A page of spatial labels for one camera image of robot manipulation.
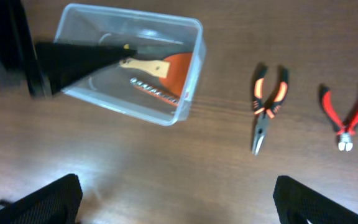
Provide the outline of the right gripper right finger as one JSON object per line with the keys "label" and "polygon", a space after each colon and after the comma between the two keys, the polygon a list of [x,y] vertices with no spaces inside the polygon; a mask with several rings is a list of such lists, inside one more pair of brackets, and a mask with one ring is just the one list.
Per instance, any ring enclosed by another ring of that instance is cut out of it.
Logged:
{"label": "right gripper right finger", "polygon": [[273,199],[281,224],[358,224],[358,214],[287,175],[277,177]]}

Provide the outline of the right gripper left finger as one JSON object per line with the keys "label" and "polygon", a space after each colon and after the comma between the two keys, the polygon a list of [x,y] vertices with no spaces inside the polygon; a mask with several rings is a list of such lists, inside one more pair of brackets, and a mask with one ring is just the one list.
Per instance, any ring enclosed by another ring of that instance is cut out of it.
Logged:
{"label": "right gripper left finger", "polygon": [[68,174],[28,196],[0,200],[0,223],[75,224],[83,192],[76,174]]}

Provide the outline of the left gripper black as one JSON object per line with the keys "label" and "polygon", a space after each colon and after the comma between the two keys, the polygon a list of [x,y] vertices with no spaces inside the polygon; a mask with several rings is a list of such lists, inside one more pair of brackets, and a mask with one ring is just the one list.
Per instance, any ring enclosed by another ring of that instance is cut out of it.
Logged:
{"label": "left gripper black", "polygon": [[0,0],[0,88],[27,83],[30,96],[56,95],[91,73],[135,55],[134,49],[32,41],[20,0]]}

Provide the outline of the orange socket bit rail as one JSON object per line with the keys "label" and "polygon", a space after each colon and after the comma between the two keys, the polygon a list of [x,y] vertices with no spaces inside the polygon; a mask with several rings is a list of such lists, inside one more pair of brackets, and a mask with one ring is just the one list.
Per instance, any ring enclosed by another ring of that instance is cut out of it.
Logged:
{"label": "orange socket bit rail", "polygon": [[136,77],[132,77],[130,79],[130,83],[132,84],[132,86],[134,86],[138,90],[141,90],[141,91],[147,93],[148,95],[151,95],[151,96],[153,96],[165,103],[168,103],[172,106],[178,106],[179,99],[175,95],[173,95],[167,91],[164,91],[160,88],[157,88],[153,85],[143,82],[142,80],[140,80]]}

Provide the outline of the red black cutting pliers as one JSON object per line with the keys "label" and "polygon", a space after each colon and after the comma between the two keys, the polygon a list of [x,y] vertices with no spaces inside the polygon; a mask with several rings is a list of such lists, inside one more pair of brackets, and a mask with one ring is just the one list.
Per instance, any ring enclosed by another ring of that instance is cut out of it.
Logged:
{"label": "red black cutting pliers", "polygon": [[331,101],[331,90],[328,86],[321,86],[319,91],[319,103],[336,133],[338,149],[346,152],[351,151],[354,145],[352,137],[355,135],[358,125],[358,99],[345,120],[342,120],[336,113]]}

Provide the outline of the orange black needle-nose pliers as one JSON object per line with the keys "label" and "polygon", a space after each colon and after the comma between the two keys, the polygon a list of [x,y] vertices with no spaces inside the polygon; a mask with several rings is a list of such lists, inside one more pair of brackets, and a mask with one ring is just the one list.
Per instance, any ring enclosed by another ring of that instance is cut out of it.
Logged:
{"label": "orange black needle-nose pliers", "polygon": [[283,102],[288,93],[289,88],[289,72],[286,68],[280,67],[278,91],[272,93],[272,102],[263,101],[263,84],[264,78],[267,74],[267,67],[262,67],[257,74],[254,81],[253,95],[252,95],[252,109],[256,117],[256,124],[254,126],[254,137],[252,142],[252,153],[257,156],[259,154],[262,143],[265,139],[269,121],[276,117],[278,110],[282,107]]}

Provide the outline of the file yellow black handle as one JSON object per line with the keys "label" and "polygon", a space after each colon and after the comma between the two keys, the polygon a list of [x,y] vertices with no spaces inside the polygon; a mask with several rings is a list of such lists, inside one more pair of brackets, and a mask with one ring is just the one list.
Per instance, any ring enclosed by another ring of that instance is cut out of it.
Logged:
{"label": "file yellow black handle", "polygon": [[137,57],[166,57],[173,54],[187,52],[184,45],[133,45],[124,44],[124,49],[135,50]]}

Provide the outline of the clear plastic container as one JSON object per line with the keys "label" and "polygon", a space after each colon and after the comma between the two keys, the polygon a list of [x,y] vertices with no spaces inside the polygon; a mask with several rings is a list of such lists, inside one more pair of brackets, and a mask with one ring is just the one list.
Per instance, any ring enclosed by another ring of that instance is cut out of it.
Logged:
{"label": "clear plastic container", "polygon": [[[171,93],[157,77],[140,70],[122,68],[120,61],[66,87],[64,93],[162,126],[170,126],[187,118],[206,54],[203,27],[198,20],[113,7],[69,4],[63,11],[55,41],[116,47],[123,47],[124,44],[184,45],[193,56],[183,91],[176,96],[178,106],[165,103],[132,86],[130,79],[136,77]],[[128,58],[162,60],[165,57],[137,57],[135,53]]]}

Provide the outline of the orange scraper wooden handle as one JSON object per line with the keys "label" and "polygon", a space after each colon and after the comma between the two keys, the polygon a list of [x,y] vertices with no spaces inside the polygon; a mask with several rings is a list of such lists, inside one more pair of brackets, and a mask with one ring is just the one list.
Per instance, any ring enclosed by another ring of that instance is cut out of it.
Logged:
{"label": "orange scraper wooden handle", "polygon": [[162,60],[139,60],[127,58],[119,62],[122,68],[131,68],[157,77],[168,91],[180,96],[187,78],[193,54],[191,52],[173,54]]}

